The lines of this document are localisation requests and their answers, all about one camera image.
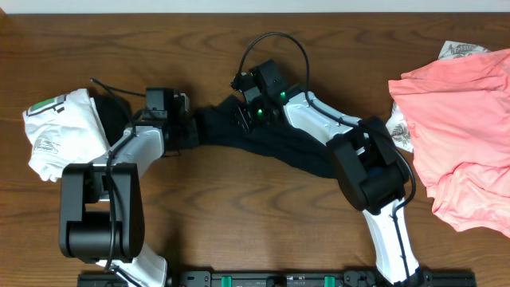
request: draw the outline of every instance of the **pink shirt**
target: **pink shirt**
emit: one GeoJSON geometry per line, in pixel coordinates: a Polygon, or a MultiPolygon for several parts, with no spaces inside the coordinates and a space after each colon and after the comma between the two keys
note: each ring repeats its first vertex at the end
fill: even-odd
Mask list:
{"type": "Polygon", "coordinates": [[[510,237],[510,49],[445,61],[390,81],[433,212],[457,231],[510,237]]]}

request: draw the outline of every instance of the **clothing item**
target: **clothing item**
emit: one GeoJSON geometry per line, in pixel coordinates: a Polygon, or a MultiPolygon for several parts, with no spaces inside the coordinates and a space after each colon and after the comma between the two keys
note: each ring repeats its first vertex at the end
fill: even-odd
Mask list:
{"type": "MultiPolygon", "coordinates": [[[[121,104],[130,112],[131,107],[129,102],[117,98],[121,104]]],[[[110,146],[114,145],[124,133],[129,119],[126,117],[124,110],[119,107],[119,104],[111,96],[92,96],[91,102],[96,106],[96,114],[99,116],[98,123],[102,123],[102,128],[106,134],[106,139],[110,146]]]]}
{"type": "Polygon", "coordinates": [[[435,61],[390,81],[433,212],[510,237],[510,49],[435,61]]]}
{"type": "Polygon", "coordinates": [[[42,180],[56,182],[69,163],[87,163],[109,149],[95,104],[81,88],[23,112],[33,145],[29,165],[42,180]]]}
{"type": "Polygon", "coordinates": [[[240,148],[277,158],[313,175],[335,178],[326,146],[307,132],[289,126],[272,125],[254,128],[247,134],[232,124],[233,111],[238,103],[235,96],[230,96],[217,107],[197,110],[194,117],[200,144],[240,148]]]}
{"type": "MultiPolygon", "coordinates": [[[[455,59],[487,52],[490,51],[484,47],[480,47],[479,45],[446,41],[439,53],[438,60],[455,59]]],[[[411,143],[409,128],[407,127],[404,115],[395,102],[391,109],[391,117],[386,123],[386,128],[390,132],[391,138],[397,147],[408,152],[413,152],[413,144],[411,143]]]]}

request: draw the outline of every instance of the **black cable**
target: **black cable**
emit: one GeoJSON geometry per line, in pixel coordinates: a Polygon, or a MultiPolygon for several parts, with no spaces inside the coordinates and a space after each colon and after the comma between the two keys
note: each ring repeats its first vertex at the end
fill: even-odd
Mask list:
{"type": "Polygon", "coordinates": [[[127,120],[129,121],[129,123],[130,123],[130,125],[132,127],[131,133],[132,134],[136,134],[135,121],[133,120],[133,117],[131,116],[131,113],[128,111],[128,108],[126,108],[126,106],[120,102],[118,96],[112,92],[112,89],[110,88],[110,86],[107,86],[107,85],[101,83],[100,81],[98,81],[97,79],[94,79],[94,78],[90,78],[90,81],[92,83],[94,83],[94,84],[97,84],[97,85],[101,86],[101,88],[103,88],[108,94],[110,94],[110,96],[112,96],[113,100],[122,109],[122,112],[124,113],[124,115],[126,116],[127,120]]]}
{"type": "Polygon", "coordinates": [[[106,87],[106,88],[109,88],[112,91],[121,92],[121,93],[125,93],[125,94],[128,94],[128,95],[145,96],[145,94],[142,94],[140,92],[131,92],[131,91],[123,90],[121,88],[112,87],[110,85],[103,85],[103,86],[106,87]]]}
{"type": "Polygon", "coordinates": [[[135,287],[142,287],[142,285],[138,284],[138,282],[136,282],[132,278],[130,278],[129,275],[127,275],[119,266],[114,268],[112,271],[122,275],[122,277],[124,279],[128,280],[129,283],[133,284],[135,287]]]}
{"type": "Polygon", "coordinates": [[[266,33],[266,34],[260,36],[257,40],[255,40],[248,47],[248,49],[246,50],[245,54],[242,56],[241,63],[239,64],[239,70],[237,71],[236,89],[239,89],[239,84],[241,82],[242,66],[245,63],[245,59],[246,59],[246,56],[248,56],[249,51],[251,49],[253,49],[253,47],[260,40],[262,40],[262,39],[264,39],[266,37],[270,37],[270,36],[282,36],[282,37],[286,37],[287,39],[290,39],[291,41],[293,41],[300,48],[300,50],[301,50],[301,52],[302,52],[302,54],[304,56],[304,61],[305,61],[305,64],[306,64],[306,80],[305,80],[305,84],[304,84],[304,97],[305,97],[308,105],[310,105],[312,108],[314,108],[317,112],[320,112],[324,116],[326,116],[326,117],[328,117],[328,118],[338,122],[339,124],[344,124],[344,125],[347,125],[348,127],[362,130],[363,132],[366,132],[370,136],[377,135],[377,136],[381,136],[385,140],[388,140],[390,142],[390,147],[392,147],[392,149],[395,151],[395,154],[397,155],[397,157],[401,160],[401,162],[406,166],[407,170],[409,171],[409,177],[410,177],[410,181],[411,181],[411,192],[410,192],[410,195],[409,195],[409,197],[404,202],[400,203],[399,205],[397,205],[393,209],[392,215],[391,215],[391,217],[393,218],[394,224],[395,224],[395,229],[397,231],[397,238],[398,238],[398,243],[400,245],[400,250],[401,250],[401,253],[402,253],[401,257],[402,257],[402,260],[404,262],[404,268],[406,270],[406,277],[407,277],[407,280],[409,280],[410,279],[409,267],[407,265],[406,251],[404,250],[404,244],[403,244],[403,240],[402,240],[402,235],[400,234],[400,229],[398,228],[397,211],[399,209],[403,208],[404,206],[406,206],[413,199],[414,194],[416,193],[416,179],[414,177],[414,173],[413,173],[413,170],[411,169],[411,166],[407,162],[406,158],[404,158],[404,156],[400,153],[400,151],[398,151],[398,149],[395,147],[395,145],[391,142],[391,138],[389,138],[387,135],[383,134],[380,131],[377,131],[377,130],[374,130],[372,128],[369,128],[367,126],[349,123],[349,122],[343,120],[341,117],[340,118],[335,117],[335,116],[329,114],[328,112],[325,112],[323,109],[319,108],[313,102],[313,100],[310,100],[310,97],[308,95],[308,88],[309,88],[309,84],[310,84],[310,64],[309,64],[309,60],[308,60],[308,55],[306,54],[306,51],[304,50],[303,46],[294,37],[292,37],[292,36],[290,36],[290,35],[288,35],[286,33],[281,33],[281,32],[266,33]]]}
{"type": "Polygon", "coordinates": [[[110,234],[110,246],[108,250],[108,259],[106,261],[106,265],[104,266],[104,271],[108,272],[110,270],[110,266],[113,261],[113,253],[115,251],[115,242],[116,242],[116,234],[117,234],[117,216],[116,216],[116,202],[115,202],[115,194],[118,194],[117,185],[112,177],[112,161],[115,158],[116,154],[124,147],[132,138],[136,136],[136,126],[135,121],[130,116],[128,109],[120,102],[117,98],[117,95],[112,92],[109,86],[104,85],[100,81],[91,78],[91,81],[95,84],[101,86],[110,96],[113,97],[114,101],[119,105],[119,107],[123,110],[124,115],[131,122],[131,134],[121,141],[119,144],[113,148],[113,150],[108,152],[108,159],[106,160],[106,185],[108,189],[108,197],[110,202],[110,223],[111,225],[111,234],[110,234]]]}

